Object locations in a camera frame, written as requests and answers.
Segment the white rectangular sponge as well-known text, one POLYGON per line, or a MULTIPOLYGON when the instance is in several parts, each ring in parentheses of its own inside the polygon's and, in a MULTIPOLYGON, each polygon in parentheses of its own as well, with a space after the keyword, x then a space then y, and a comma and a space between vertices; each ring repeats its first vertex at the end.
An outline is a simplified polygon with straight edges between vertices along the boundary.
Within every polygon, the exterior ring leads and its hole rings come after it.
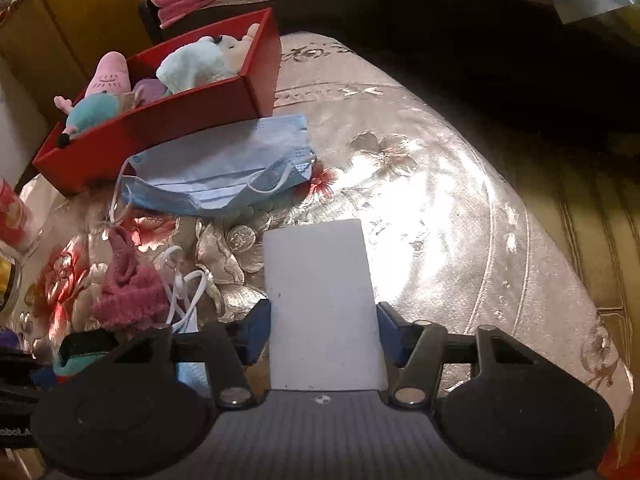
POLYGON ((262 240, 274 390, 382 391, 387 372, 361 222, 271 230, 262 240))

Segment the light green towel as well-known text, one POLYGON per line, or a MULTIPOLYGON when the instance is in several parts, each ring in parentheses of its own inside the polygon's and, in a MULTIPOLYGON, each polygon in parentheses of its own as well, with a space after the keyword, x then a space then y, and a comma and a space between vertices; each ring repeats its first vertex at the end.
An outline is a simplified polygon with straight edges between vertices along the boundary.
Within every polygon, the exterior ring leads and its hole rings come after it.
POLYGON ((235 77, 236 71, 215 38, 203 36, 168 54, 155 75, 171 94, 177 94, 235 77))

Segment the pink pig plush toy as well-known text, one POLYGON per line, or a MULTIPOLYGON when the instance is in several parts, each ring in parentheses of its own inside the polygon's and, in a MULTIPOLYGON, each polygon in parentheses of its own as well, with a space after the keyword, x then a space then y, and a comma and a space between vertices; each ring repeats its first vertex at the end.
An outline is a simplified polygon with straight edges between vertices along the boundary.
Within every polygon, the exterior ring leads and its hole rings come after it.
POLYGON ((55 107, 66 115, 65 127, 56 145, 66 148, 87 130, 128 112, 137 102, 126 58, 116 51, 107 52, 99 60, 82 99, 73 104, 62 96, 54 98, 55 107))

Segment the glass jar gold label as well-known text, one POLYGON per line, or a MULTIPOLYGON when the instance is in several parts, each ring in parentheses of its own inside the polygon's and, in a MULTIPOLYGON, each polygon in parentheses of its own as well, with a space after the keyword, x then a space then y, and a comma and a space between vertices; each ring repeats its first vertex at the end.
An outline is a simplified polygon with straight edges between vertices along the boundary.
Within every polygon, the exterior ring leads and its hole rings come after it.
POLYGON ((0 308, 9 312, 18 299, 22 286, 21 258, 12 248, 2 246, 0 255, 0 308))

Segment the dark pink knitted sock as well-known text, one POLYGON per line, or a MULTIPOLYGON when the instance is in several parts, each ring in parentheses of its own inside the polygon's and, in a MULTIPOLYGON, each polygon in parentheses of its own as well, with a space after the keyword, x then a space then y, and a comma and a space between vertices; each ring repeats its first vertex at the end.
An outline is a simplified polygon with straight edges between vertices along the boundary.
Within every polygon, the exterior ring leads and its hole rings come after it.
POLYGON ((108 233, 112 261, 92 306, 92 316, 104 330, 148 330, 162 324, 169 309, 164 284, 152 264, 142 262, 130 234, 122 226, 108 233))

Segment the floral round table cover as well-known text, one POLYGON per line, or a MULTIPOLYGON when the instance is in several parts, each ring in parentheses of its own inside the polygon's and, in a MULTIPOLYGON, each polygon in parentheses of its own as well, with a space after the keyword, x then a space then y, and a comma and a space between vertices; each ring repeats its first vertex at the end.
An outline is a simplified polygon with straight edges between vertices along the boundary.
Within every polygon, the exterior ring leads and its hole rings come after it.
POLYGON ((331 38, 282 39, 273 125, 302 124, 308 181, 203 217, 116 216, 163 276, 191 275, 198 322, 239 321, 265 297, 262 239, 300 224, 357 219, 376 299, 455 333, 494 324, 608 401, 616 419, 634 381, 562 250, 521 197, 448 122, 331 38))

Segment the blue surgical face mask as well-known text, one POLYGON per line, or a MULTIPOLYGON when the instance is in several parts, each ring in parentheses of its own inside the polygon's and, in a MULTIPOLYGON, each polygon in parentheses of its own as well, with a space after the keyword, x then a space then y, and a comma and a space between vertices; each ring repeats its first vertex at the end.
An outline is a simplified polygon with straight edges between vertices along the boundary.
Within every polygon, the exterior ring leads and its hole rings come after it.
POLYGON ((128 157, 108 218, 127 206, 213 217, 310 181, 314 151, 304 115, 244 120, 182 136, 128 157))

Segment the red rectangular storage box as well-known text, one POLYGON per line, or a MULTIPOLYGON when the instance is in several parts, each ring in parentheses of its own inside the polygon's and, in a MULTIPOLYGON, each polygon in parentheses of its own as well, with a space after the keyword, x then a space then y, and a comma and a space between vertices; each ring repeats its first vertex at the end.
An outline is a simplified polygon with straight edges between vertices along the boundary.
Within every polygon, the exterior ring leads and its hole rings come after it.
POLYGON ((66 148, 56 145, 59 122, 32 166, 65 196, 114 181, 124 160, 168 140, 208 128, 268 117, 273 111, 281 59, 278 24, 262 9, 191 30, 128 60, 133 81, 155 75, 160 61, 203 36, 238 36, 258 26, 240 72, 207 86, 168 96, 121 114, 83 133, 66 148))

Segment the purple knitted cloth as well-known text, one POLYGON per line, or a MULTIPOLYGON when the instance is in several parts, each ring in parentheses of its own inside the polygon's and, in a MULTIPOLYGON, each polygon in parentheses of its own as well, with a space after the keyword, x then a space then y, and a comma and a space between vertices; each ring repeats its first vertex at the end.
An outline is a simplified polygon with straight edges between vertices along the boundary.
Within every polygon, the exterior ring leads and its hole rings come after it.
POLYGON ((167 96, 167 87, 157 78, 143 78, 132 89, 134 105, 142 106, 159 101, 167 96))

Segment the cream plush animal toy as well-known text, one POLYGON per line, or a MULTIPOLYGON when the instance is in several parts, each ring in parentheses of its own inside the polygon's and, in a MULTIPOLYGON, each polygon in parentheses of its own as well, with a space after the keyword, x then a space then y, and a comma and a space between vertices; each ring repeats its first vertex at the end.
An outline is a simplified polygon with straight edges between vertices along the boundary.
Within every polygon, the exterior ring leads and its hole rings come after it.
POLYGON ((219 35, 214 38, 214 43, 220 47, 224 55, 224 62, 227 63, 230 70, 239 73, 242 70, 247 53, 253 44, 254 38, 258 32, 259 24, 251 24, 246 34, 241 39, 236 39, 228 35, 219 35))

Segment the wooden bedside cabinet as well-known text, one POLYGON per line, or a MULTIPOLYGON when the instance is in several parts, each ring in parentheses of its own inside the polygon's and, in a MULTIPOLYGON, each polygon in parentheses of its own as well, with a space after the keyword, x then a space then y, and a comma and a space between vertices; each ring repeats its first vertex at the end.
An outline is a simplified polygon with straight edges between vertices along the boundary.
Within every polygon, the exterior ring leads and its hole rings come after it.
POLYGON ((74 98, 100 58, 152 47, 141 0, 18 0, 1 22, 1 56, 49 125, 62 113, 55 96, 74 98))

